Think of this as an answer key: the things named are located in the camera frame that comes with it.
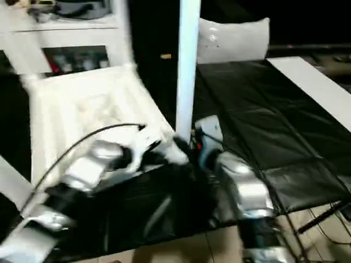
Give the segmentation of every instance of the black cable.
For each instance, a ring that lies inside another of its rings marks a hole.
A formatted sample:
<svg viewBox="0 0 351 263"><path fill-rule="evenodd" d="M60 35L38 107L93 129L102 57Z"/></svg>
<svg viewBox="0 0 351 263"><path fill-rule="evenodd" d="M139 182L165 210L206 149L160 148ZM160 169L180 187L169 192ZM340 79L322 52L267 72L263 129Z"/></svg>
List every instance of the black cable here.
<svg viewBox="0 0 351 263"><path fill-rule="evenodd" d="M313 211L311 209L309 209L310 214L312 215L312 217L314 219L316 219L316 215L313 213ZM328 239L331 243L333 243L334 245L351 245L351 243L343 243L343 242L339 242L339 241L335 241L333 239L331 239L323 230L323 228L321 227L320 224L317 224L318 229L320 230L320 233L322 234L322 236L324 236L326 239Z"/></svg>
<svg viewBox="0 0 351 263"><path fill-rule="evenodd" d="M209 250L210 253L211 253L212 263L214 263L213 251L212 251L212 247L211 247L210 241L208 240L207 233L205 233L205 237L206 237L206 241L207 241L207 245L208 245L208 250Z"/></svg>
<svg viewBox="0 0 351 263"><path fill-rule="evenodd" d="M142 129L145 127L145 125L143 124L138 124L138 123L121 123L121 124L113 124L113 125L109 125L109 126L105 126L102 127L100 129L97 129L91 133L88 133L86 136L84 136L83 138L81 138L80 140L76 141L71 147L69 147L51 166L50 168L44 173L44 175L41 177L41 179L39 180L39 182L37 183L37 185L34 187L33 191L31 192L31 194L29 195L28 199L26 200L25 204L23 205L20 214L22 214L22 212L26 209L26 207L28 206L28 204L32 201L34 195L36 194L38 188L41 186L42 182L46 179L46 177L51 173L51 171L62 161L62 159L70 152L72 151L75 147L77 147L81 142L87 140L88 138L90 138L91 136L101 133L102 131L105 130L109 130L112 128L116 128L116 127L123 127L123 126L138 126L139 129Z"/></svg>

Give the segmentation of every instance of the black tablecloth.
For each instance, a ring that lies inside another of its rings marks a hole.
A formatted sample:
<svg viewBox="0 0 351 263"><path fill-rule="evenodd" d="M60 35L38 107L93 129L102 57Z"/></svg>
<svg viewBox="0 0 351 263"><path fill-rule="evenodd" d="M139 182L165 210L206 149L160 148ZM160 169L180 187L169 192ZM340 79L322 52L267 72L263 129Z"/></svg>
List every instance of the black tablecloth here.
<svg viewBox="0 0 351 263"><path fill-rule="evenodd" d="M141 76L174 125L177 72L172 69L159 69L155 78ZM268 62L199 66L194 120L213 114L219 116L224 142L269 185L277 214L349 199L351 134ZM148 229L167 197L170 205ZM86 213L75 234L54 252L57 261L117 253L235 223L215 177L170 165L98 194L82 210Z"/></svg>

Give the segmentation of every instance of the tiled floor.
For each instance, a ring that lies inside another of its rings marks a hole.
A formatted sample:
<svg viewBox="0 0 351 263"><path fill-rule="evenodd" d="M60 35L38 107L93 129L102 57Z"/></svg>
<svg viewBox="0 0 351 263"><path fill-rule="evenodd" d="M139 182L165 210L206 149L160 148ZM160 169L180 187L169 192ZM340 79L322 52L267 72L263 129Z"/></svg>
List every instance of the tiled floor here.
<svg viewBox="0 0 351 263"><path fill-rule="evenodd" d="M314 208L315 215L322 213L329 206ZM310 211L300 211L291 214L296 228L312 219ZM301 252L292 235L287 221L279 217L284 234L291 244L295 254ZM336 216L333 216L321 225L325 233L333 240L348 243L351 238L347 235ZM338 263L351 262L351 246L334 245L315 227L301 236L304 247L308 250L310 260ZM137 250L103 256L98 259L80 261L80 263L112 263L119 260L122 263L227 263L242 262L240 257L241 241L236 227L228 227L206 234L183 238L162 244L141 247Z"/></svg>

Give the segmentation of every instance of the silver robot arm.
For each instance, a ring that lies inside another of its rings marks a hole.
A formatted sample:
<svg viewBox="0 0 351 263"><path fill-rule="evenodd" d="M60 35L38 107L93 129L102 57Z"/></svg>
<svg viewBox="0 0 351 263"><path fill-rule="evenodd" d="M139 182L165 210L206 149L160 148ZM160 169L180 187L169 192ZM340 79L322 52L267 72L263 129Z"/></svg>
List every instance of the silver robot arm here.
<svg viewBox="0 0 351 263"><path fill-rule="evenodd" d="M0 262L44 262L64 236L64 231L74 227L80 201L94 191L120 184L160 166L149 165L139 171L145 152L152 150L171 163L188 162L173 139L162 138L158 129L146 127L137 133L128 147L102 140L93 142L88 152L70 165L60 182L46 190L47 200L34 206L30 215L4 240L0 246Z"/></svg>
<svg viewBox="0 0 351 263"><path fill-rule="evenodd" d="M294 262L292 255L280 244L266 185L242 158L223 151L217 116L202 119L195 127L202 145L199 165L218 177L238 219L244 263Z"/></svg>

